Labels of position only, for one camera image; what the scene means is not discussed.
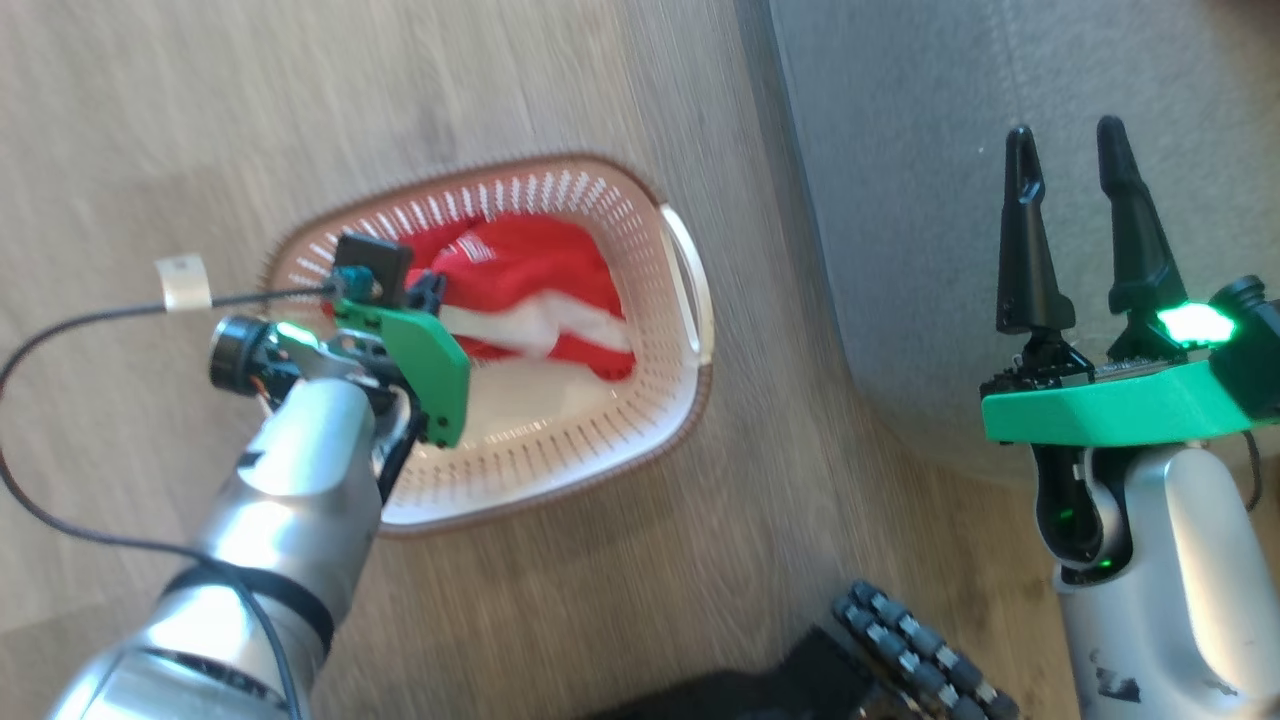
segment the laundry basket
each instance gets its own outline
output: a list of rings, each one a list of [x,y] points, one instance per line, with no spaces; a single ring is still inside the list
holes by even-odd
[[[622,300],[635,372],[512,359],[472,369],[457,448],[419,445],[383,510],[384,533],[419,533],[562,497],[658,457],[690,432],[710,389],[714,322],[698,250],[680,217],[625,168],[548,156],[454,173],[360,202],[303,227],[269,261],[268,288],[319,284],[344,231],[398,240],[465,217],[550,214],[595,238]],[[317,332],[315,299],[273,319]]]

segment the green bracket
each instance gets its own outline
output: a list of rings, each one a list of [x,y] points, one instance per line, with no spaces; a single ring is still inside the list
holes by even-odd
[[[334,302],[334,318],[339,328],[381,338],[428,416],[424,441],[456,447],[467,421],[471,360],[439,318],[349,300]]]
[[[1256,424],[1206,360],[1135,378],[989,395],[982,401],[982,420],[992,441],[1079,447],[1185,442]]]

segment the white basket handle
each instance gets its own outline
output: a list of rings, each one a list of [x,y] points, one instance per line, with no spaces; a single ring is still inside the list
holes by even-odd
[[[663,233],[667,241],[667,263],[676,284],[676,297],[680,299],[689,346],[698,354],[700,365],[710,365],[716,350],[716,318],[712,313],[712,290],[707,284],[707,270],[703,269],[698,247],[694,246],[694,238],[680,215],[667,204],[663,204],[659,211],[667,223],[667,232]],[[692,291],[692,304],[685,292],[686,281]]]

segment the red and white garment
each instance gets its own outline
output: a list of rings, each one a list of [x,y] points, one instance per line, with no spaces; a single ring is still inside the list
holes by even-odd
[[[467,355],[545,357],[605,380],[635,368],[622,302],[585,229],[547,215],[502,215],[419,231],[408,284],[445,278],[440,322]]]

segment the gray fabric surface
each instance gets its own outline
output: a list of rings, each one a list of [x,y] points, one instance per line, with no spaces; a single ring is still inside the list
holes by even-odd
[[[846,359],[925,456],[1028,479],[1025,450],[983,441],[977,395],[1021,342],[996,334],[993,300],[1016,123],[1036,132],[1089,357],[1123,325],[1106,307],[1103,114],[1129,128],[1192,297],[1244,273],[1280,292],[1280,3],[776,0],[773,15]]]

